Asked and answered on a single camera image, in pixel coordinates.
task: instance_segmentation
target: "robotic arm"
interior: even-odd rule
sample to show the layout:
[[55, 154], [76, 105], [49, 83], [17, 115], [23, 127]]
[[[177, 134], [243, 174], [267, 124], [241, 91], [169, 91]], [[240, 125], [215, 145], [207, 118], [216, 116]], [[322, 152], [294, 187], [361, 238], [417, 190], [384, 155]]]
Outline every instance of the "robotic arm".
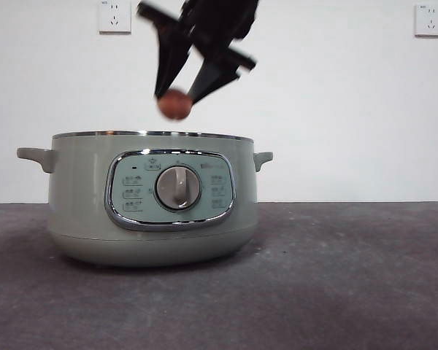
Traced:
[[240, 66], [253, 69], [256, 62], [229, 47], [243, 39], [255, 20], [258, 0], [187, 0], [175, 19], [142, 1], [139, 16], [151, 21], [159, 40], [159, 65], [155, 96], [160, 99], [185, 65], [192, 45], [204, 57], [188, 95], [193, 104], [239, 78]]

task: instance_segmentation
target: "egg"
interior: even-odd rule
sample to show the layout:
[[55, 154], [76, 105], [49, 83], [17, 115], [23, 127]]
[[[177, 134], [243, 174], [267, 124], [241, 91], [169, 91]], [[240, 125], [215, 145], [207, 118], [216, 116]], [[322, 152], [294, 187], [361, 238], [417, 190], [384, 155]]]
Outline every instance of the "egg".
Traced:
[[185, 119], [191, 111], [193, 101], [190, 96], [178, 89], [168, 89], [158, 99], [158, 108], [161, 113], [171, 120]]

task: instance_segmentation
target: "pot base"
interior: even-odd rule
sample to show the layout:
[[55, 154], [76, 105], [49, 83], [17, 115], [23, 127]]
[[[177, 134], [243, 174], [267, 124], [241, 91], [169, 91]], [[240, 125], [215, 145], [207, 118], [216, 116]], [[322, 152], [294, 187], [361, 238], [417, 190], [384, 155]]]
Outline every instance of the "pot base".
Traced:
[[194, 263], [231, 254], [245, 245], [255, 227], [213, 236], [158, 240], [101, 240], [50, 232], [64, 254], [97, 265], [148, 267]]

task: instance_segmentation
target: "electrical socket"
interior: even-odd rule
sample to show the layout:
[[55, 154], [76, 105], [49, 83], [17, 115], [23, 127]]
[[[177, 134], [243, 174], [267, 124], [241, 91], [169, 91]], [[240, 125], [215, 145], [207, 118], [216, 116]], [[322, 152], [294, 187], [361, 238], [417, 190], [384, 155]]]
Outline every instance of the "electrical socket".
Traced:
[[99, 33], [131, 33], [131, 3], [126, 0], [99, 2]]
[[415, 5], [415, 35], [438, 36], [438, 4]]

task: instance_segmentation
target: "mint green appliance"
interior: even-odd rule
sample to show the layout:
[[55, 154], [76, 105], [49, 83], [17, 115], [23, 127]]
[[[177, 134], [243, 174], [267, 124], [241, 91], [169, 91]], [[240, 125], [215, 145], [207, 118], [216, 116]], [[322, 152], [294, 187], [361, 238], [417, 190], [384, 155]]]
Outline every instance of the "mint green appliance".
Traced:
[[159, 266], [230, 254], [257, 225], [253, 140], [173, 131], [90, 131], [20, 148], [50, 174], [48, 230], [101, 265]]

